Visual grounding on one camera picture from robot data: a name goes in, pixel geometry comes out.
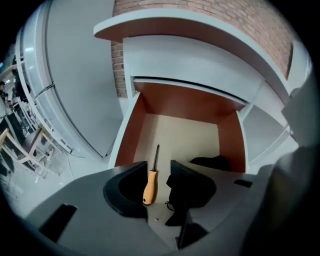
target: curved shelf edge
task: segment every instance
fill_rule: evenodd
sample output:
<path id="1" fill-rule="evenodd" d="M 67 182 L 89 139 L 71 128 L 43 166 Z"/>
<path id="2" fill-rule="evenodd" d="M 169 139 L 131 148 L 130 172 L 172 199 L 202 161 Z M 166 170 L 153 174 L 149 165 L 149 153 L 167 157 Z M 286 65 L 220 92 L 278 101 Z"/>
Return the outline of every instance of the curved shelf edge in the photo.
<path id="1" fill-rule="evenodd" d="M 170 35 L 220 47 L 254 67 L 286 104 L 290 88 L 271 57 L 250 37 L 214 17 L 189 10 L 151 8 L 109 18 L 93 29 L 96 38 L 122 43 L 124 38 Z"/>

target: brick wall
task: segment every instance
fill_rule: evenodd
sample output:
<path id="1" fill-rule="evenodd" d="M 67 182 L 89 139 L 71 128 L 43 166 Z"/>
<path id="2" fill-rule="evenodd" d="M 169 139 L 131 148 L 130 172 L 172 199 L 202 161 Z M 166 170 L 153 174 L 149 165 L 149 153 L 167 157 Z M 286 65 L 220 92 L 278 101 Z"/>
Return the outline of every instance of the brick wall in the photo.
<path id="1" fill-rule="evenodd" d="M 113 16 L 147 8 L 178 8 L 229 23 L 256 41 L 288 76 L 295 32 L 266 0 L 115 0 Z M 118 96 L 127 97 L 123 47 L 112 42 L 112 64 Z"/>

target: chair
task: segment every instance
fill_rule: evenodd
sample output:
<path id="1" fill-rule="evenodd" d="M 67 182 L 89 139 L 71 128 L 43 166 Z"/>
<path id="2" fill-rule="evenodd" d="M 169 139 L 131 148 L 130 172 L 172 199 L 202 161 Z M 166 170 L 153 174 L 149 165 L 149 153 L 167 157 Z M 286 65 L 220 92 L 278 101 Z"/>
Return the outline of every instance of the chair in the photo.
<path id="1" fill-rule="evenodd" d="M 5 145 L 5 139 L 8 138 L 11 143 L 16 147 L 16 149 L 19 151 L 17 154 L 17 157 L 14 156 L 11 152 L 11 150 Z M 51 171 L 43 163 L 40 162 L 40 160 L 36 159 L 34 157 L 34 152 L 37 149 L 37 147 L 40 145 L 40 142 L 42 138 L 45 138 L 53 147 L 56 149 L 59 153 L 62 153 L 60 149 L 57 148 L 57 146 L 52 142 L 51 139 L 43 132 L 41 128 L 35 130 L 32 132 L 24 141 L 23 145 L 21 146 L 9 133 L 9 129 L 5 129 L 4 132 L 0 135 L 0 149 L 3 149 L 14 162 L 20 164 L 22 167 L 27 169 L 28 171 L 31 171 L 32 174 L 34 174 L 37 178 L 45 178 L 41 174 L 44 170 L 47 172 L 53 173 L 55 175 L 58 175 L 57 173 Z M 42 168 L 41 174 L 38 174 L 35 172 L 34 169 L 32 169 L 26 162 L 30 161 L 34 165 L 38 165 Z"/>

